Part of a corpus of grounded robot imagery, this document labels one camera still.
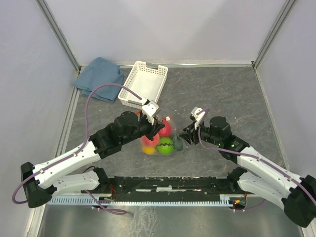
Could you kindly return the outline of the white plastic basket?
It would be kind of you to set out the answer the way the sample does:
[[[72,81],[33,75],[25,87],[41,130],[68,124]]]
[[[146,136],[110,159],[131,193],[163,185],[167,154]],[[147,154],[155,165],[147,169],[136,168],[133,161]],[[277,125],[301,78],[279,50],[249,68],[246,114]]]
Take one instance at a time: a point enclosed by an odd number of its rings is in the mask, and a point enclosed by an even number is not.
[[[141,97],[157,102],[166,82],[167,73],[166,66],[137,61],[124,86]]]

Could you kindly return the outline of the yellow lemon toy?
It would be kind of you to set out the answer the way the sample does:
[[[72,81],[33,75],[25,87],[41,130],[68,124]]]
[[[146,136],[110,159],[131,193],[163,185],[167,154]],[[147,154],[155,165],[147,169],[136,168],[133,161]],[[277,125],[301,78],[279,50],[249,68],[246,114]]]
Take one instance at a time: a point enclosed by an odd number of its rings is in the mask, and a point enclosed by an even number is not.
[[[147,155],[153,155],[156,152],[155,147],[147,146],[142,146],[142,151]]]

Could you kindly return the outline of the green watermelon toy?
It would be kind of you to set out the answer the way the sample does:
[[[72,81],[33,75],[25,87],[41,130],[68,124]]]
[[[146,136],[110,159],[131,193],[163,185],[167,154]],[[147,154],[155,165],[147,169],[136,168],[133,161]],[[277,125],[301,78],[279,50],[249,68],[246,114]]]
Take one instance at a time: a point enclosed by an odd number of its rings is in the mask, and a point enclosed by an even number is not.
[[[156,149],[162,155],[169,155],[174,150],[173,141],[169,137],[161,137]]]

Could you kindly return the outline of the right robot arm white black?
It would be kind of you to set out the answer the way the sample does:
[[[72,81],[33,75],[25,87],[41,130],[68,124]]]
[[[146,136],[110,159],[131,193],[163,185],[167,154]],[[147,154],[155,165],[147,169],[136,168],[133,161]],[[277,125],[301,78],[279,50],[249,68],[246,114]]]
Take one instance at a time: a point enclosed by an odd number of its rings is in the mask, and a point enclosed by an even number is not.
[[[213,117],[209,126],[200,119],[183,129],[180,137],[189,144],[213,145],[227,160],[246,169],[240,176],[229,178],[227,189],[256,194],[280,207],[295,224],[306,228],[316,217],[316,179],[292,173],[263,155],[247,142],[233,135],[224,117]]]

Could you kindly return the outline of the peach fruit toy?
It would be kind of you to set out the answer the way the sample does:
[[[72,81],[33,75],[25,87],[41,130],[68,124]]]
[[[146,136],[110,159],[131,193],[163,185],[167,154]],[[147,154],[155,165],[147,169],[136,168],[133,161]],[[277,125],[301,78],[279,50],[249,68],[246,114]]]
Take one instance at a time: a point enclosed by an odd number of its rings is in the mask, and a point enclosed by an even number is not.
[[[159,134],[156,134],[152,140],[150,140],[149,138],[147,138],[146,136],[142,136],[141,137],[141,143],[143,146],[146,147],[154,147],[159,143],[160,140],[160,136]]]

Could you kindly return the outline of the dark green avocado toy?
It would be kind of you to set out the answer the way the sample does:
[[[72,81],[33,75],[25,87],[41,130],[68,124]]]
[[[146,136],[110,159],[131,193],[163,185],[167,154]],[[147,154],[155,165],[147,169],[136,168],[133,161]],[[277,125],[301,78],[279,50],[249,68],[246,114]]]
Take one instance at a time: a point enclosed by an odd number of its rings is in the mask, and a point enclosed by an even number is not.
[[[173,139],[173,148],[175,151],[180,152],[184,149],[184,145],[180,139],[174,138]]]

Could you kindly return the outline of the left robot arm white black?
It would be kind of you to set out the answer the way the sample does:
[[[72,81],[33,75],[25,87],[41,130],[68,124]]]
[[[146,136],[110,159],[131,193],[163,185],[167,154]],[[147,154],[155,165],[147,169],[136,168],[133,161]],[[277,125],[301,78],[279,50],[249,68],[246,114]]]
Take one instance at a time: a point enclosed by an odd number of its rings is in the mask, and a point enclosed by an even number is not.
[[[86,164],[120,152],[123,145],[143,136],[153,140],[164,127],[158,118],[150,122],[147,115],[125,111],[77,148],[44,163],[34,165],[28,161],[22,164],[21,181],[28,207],[36,208],[48,203],[62,189],[77,187],[80,191],[95,189],[100,193],[105,192],[109,188],[105,172],[93,171],[90,178],[76,178],[69,174]]]

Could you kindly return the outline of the red pomegranate toy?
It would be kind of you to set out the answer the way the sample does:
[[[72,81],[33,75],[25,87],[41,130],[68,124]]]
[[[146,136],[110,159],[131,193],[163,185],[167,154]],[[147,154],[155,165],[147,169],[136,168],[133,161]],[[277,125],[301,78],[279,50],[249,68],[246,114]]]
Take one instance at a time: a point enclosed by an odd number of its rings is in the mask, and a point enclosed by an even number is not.
[[[164,120],[163,121],[164,127],[158,132],[160,137],[168,137],[171,135],[171,125],[168,121]]]

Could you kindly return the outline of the clear zip top bag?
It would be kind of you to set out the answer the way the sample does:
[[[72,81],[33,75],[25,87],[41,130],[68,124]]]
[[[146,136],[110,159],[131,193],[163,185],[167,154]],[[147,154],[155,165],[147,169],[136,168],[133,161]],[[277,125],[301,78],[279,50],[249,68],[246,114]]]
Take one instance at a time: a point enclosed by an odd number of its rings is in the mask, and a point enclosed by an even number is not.
[[[157,115],[158,121],[164,124],[153,140],[146,136],[140,138],[141,150],[150,156],[170,156],[186,149],[185,141],[179,136],[178,129],[171,116]]]

